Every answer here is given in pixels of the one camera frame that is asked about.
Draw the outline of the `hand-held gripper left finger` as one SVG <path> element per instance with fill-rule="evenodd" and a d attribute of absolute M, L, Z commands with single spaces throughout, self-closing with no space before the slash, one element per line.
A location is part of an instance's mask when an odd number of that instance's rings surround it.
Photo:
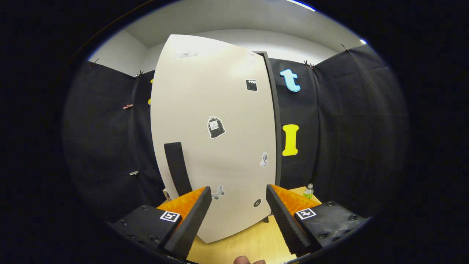
<path fill-rule="evenodd" d="M 211 188 L 202 187 L 158 207 L 142 205 L 110 227 L 150 254 L 185 260 L 211 201 Z"/>

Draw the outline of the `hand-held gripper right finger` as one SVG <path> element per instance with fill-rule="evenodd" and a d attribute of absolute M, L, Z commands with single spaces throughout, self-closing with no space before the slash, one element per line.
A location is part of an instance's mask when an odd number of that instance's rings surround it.
<path fill-rule="evenodd" d="M 265 199 L 291 254 L 302 257 L 348 239 L 370 221 L 338 202 L 319 203 L 274 184 Z"/>

